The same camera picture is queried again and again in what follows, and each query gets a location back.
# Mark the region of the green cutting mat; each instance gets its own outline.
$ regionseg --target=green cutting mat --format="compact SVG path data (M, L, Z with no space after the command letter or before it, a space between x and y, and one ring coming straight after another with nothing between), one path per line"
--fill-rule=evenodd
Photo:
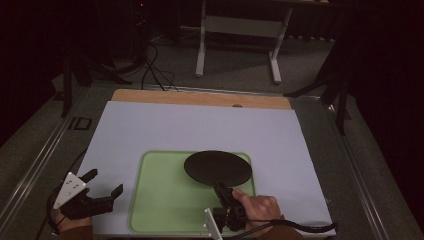
M184 161L193 153L149 151L143 155L129 217L132 231L166 235L207 232L204 210L221 205L212 187L185 172ZM250 164L246 154L234 154ZM252 179L237 188L254 195Z

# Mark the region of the metal rail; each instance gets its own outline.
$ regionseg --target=metal rail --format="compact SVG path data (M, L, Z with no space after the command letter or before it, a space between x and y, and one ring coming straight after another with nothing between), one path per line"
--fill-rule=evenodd
M14 218L21 209L23 203L34 187L35 182L38 180L41 172L43 171L46 164L49 162L51 155L53 154L56 146L60 142L63 133L66 130L67 125L71 121L72 113L78 107L83 96L87 94L87 90L80 88L74 97L74 104L70 109L68 115L65 118L61 118L56 127L53 129L46 143L38 153L34 162L27 170L25 175L21 178L19 183L16 185L12 195L6 202L2 212L0 213L0 239L3 239L6 235L7 230L12 224Z
M331 124L333 131L335 134L340 135L340 132L337 126L334 124L335 121L335 110L330 106L327 108L327 116ZM362 207L364 209L365 215L368 218L368 222L370 224L371 230L376 238L376 240L390 240L390 237L387 233L387 230L383 224L383 221L380 217L380 214L377 211L376 205L374 203L373 198L371 197L370 192L365 184L365 181L362 177L361 171L357 165L357 160L355 159L355 155L352 153L349 141L346 137L340 135L338 138L340 144L343 146L343 150L347 156L348 164L349 164L349 172L353 179L353 185L355 186L356 192L358 193L359 200L361 201Z

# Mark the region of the metal frame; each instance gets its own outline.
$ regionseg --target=metal frame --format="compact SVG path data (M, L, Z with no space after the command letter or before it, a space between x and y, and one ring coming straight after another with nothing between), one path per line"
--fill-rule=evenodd
M149 86L148 89L150 90L160 90L157 86ZM197 89L197 88L184 88L183 91L197 91L197 92L219 92L219 93L231 93L231 94L253 94L253 95L264 95L264 96L278 96L278 94L266 94L266 93L254 93L254 92L238 92L238 91L217 91L213 89ZM79 106L79 103L81 102L82 98L88 93L88 90L84 88L80 89L76 96L75 96L75 102L76 104L73 105L71 108L71 113L75 111L75 109ZM307 96L301 96L296 101L319 101L317 97L307 97ZM335 112L332 106L323 105L324 108L327 109L327 115L329 118L329 121L334 121L335 118ZM52 134L50 135L49 139L47 140L46 144L43 146L43 148L40 150L40 153L36 157L34 163L31 165L31 167L28 169L27 173L22 177L21 181L17 184L12 196L9 198L8 202L5 204L2 212L0 213L0 239L3 238L12 224L14 218L16 217L17 213L21 209L24 201L26 200L27 196L31 192L34 184L36 183L38 177L40 176L41 172L43 171L46 164L49 162L50 157L52 156L53 152L55 151L57 145L59 144L61 137L66 130L66 126L71 121L72 114L68 114L67 118L61 119ZM355 156L350 150L349 143L346 139L346 137L343 137L339 134L339 131L337 129L337 126L333 124L333 131L334 134L337 134L340 136L338 139L340 141L340 144L342 145L343 150L345 151L345 154L348 158L349 162L349 171L353 178L353 183L356 188L356 191L358 193L359 199L362 203L363 209L365 211L365 214L368 218L370 227L374 233L374 236L376 240L385 240L390 239L387 230L382 222L382 219L380 218L380 215L377 211L376 205L374 203L374 200L372 199L372 196L364 182L364 179L362 177L362 174L360 172L360 169L357 165L357 161L355 159Z
M269 52L269 60L275 83L281 83L277 56L289 24L293 8L288 8L283 22L259 21L230 17L210 16L206 14L206 0L202 1L202 17L200 21L200 47L197 56L196 76L203 77L206 54L206 32L232 33L260 37L276 38L273 51Z

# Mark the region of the white paper sheet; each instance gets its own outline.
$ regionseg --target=white paper sheet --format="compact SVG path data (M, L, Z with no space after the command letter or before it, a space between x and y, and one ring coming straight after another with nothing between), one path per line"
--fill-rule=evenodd
M96 234L133 234L128 212L141 156L149 150L244 152L256 193L275 196L286 219L332 222L293 110L110 101L79 170L99 171L88 186L91 197L124 184L114 211L94 218Z

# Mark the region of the black round disk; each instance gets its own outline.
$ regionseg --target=black round disk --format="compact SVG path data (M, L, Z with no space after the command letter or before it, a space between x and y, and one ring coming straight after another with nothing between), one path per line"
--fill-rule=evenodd
M194 153L184 162L184 169L194 180L209 186L219 182L234 187L252 176L252 168L243 158L222 151Z

